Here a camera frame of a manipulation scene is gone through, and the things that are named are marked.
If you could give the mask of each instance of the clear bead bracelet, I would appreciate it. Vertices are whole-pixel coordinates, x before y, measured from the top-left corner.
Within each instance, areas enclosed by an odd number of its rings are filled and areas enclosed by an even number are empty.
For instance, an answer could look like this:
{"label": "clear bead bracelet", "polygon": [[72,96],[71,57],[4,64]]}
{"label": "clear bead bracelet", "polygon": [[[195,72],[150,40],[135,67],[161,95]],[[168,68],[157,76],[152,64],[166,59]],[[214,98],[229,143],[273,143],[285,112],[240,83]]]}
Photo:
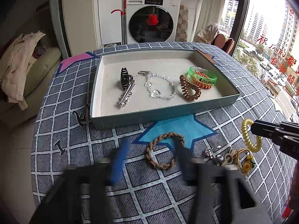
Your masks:
{"label": "clear bead bracelet", "polygon": [[[169,77],[166,77],[166,76],[163,76],[163,75],[159,75],[159,74],[151,72],[151,71],[139,71],[138,74],[140,74],[140,75],[147,75],[147,81],[145,83],[145,87],[150,92],[150,96],[153,97],[153,98],[173,99],[174,96],[178,92],[177,85]],[[159,77],[159,78],[162,78],[162,79],[168,81],[170,83],[170,85],[172,86],[172,88],[173,88],[173,93],[171,95],[165,96],[165,95],[161,94],[159,90],[156,90],[156,89],[153,90],[151,88],[152,83],[150,82],[151,77]]]}

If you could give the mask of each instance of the washing machine door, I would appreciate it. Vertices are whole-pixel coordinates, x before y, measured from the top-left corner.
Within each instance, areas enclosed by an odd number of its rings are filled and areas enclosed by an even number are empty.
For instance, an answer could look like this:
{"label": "washing machine door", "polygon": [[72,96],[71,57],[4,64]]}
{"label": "washing machine door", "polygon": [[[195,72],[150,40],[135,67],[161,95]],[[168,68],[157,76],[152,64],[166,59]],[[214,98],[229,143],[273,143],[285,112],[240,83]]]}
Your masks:
{"label": "washing machine door", "polygon": [[158,6],[145,6],[137,10],[129,22],[129,32],[138,43],[166,41],[173,31],[169,12]]}

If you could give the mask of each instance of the white washing machine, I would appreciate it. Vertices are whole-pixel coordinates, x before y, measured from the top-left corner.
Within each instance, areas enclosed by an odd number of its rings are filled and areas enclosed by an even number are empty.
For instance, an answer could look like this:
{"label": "white washing machine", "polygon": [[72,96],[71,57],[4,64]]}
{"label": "white washing machine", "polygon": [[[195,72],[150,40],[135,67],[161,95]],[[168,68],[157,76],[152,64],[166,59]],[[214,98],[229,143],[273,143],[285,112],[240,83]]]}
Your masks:
{"label": "white washing machine", "polygon": [[180,0],[127,0],[127,43],[173,42]]}

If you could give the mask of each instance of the beige curtain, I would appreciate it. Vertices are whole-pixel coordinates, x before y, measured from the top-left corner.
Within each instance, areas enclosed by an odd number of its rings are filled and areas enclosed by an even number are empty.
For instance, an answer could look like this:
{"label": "beige curtain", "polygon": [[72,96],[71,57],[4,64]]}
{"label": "beige curtain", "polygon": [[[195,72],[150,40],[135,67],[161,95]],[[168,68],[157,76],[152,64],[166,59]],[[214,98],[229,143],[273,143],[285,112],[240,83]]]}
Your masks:
{"label": "beige curtain", "polygon": [[198,0],[190,41],[210,24],[219,24],[225,0]]}

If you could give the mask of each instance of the washing machine control panel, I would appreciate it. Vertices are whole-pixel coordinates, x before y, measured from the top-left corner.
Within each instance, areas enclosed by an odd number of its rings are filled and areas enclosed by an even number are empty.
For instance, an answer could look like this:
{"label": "washing machine control panel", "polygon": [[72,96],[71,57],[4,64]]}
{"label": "washing machine control panel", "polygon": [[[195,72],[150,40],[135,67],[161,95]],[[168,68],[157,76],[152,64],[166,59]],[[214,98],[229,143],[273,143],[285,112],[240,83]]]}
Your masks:
{"label": "washing machine control panel", "polygon": [[163,0],[144,0],[145,5],[160,5],[163,6]]}

